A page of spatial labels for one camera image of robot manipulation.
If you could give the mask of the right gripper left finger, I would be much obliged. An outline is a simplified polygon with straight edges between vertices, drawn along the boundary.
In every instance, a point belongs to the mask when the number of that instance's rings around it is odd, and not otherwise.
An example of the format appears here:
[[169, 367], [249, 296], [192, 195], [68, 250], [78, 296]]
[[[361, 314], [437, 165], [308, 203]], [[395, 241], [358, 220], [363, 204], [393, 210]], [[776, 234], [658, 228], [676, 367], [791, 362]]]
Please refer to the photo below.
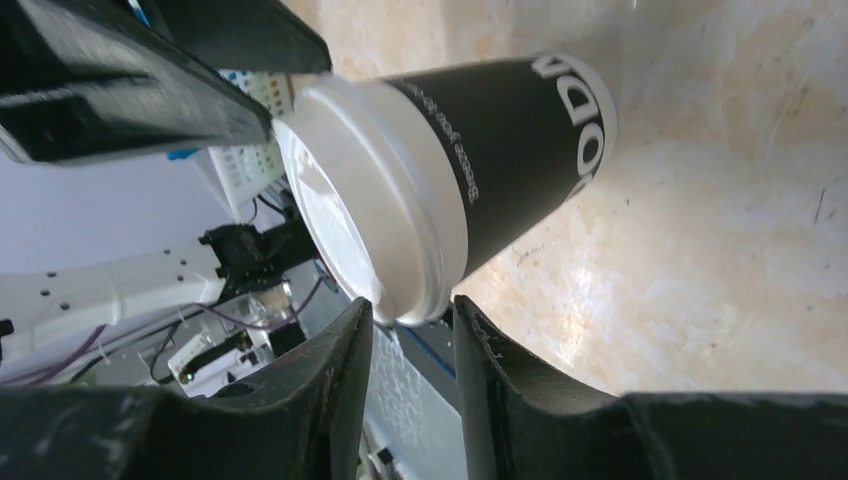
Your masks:
[[372, 353], [354, 300], [301, 345], [210, 398], [162, 387], [1, 392], [5, 479], [352, 479]]

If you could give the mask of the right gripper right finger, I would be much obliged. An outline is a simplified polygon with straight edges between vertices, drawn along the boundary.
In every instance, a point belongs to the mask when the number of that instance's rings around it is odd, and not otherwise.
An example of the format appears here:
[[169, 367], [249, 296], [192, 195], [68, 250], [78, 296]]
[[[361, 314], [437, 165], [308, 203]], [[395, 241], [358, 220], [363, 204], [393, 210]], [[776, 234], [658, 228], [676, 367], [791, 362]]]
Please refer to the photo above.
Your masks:
[[847, 399], [824, 393], [615, 396], [552, 367], [468, 297], [454, 354], [472, 479], [843, 479]]

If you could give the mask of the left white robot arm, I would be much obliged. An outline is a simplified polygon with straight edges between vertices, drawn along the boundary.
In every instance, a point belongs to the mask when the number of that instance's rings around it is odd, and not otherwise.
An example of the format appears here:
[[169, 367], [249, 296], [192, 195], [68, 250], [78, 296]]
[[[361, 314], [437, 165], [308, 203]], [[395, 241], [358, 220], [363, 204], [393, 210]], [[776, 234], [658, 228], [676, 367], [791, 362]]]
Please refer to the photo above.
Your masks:
[[[5, 1], [1, 148], [28, 166], [85, 167], [183, 148], [273, 144], [282, 111], [224, 77], [332, 67], [311, 27], [279, 1]], [[299, 219], [228, 224], [186, 245], [1, 278], [1, 360], [158, 309], [276, 285], [315, 258]]]

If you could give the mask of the white plastic basket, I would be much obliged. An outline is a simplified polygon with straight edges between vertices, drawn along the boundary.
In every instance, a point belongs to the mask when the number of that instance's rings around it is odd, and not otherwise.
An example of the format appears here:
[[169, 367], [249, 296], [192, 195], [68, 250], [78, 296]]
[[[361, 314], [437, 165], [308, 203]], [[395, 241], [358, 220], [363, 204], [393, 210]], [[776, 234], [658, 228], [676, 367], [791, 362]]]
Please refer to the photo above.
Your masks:
[[[222, 70], [221, 76], [279, 117], [292, 107], [291, 82], [281, 73]], [[245, 220], [243, 208], [284, 176], [276, 142], [211, 147], [198, 153], [197, 166], [213, 194], [235, 222]]]

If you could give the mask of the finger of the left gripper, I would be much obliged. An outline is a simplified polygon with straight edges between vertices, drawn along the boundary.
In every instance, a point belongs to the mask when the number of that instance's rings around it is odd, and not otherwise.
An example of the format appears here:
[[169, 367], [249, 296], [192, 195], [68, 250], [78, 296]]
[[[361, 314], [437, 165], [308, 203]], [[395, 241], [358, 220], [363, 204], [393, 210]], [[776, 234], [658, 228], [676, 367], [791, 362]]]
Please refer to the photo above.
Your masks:
[[15, 162], [261, 144], [270, 126], [260, 103], [111, 1], [1, 5], [1, 150]]
[[332, 70], [325, 40], [281, 1], [152, 0], [139, 7], [154, 31], [215, 69]]

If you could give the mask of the blue cloth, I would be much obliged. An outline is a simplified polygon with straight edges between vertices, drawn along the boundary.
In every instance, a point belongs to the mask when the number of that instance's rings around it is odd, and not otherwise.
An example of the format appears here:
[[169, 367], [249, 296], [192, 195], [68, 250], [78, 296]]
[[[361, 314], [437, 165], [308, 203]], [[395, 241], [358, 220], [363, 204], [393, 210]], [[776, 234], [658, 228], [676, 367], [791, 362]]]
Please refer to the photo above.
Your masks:
[[166, 158], [169, 161], [184, 160], [184, 159], [190, 158], [191, 156], [193, 156], [197, 152], [198, 152], [197, 148], [187, 148], [187, 149], [173, 150], [173, 151], [166, 153]]

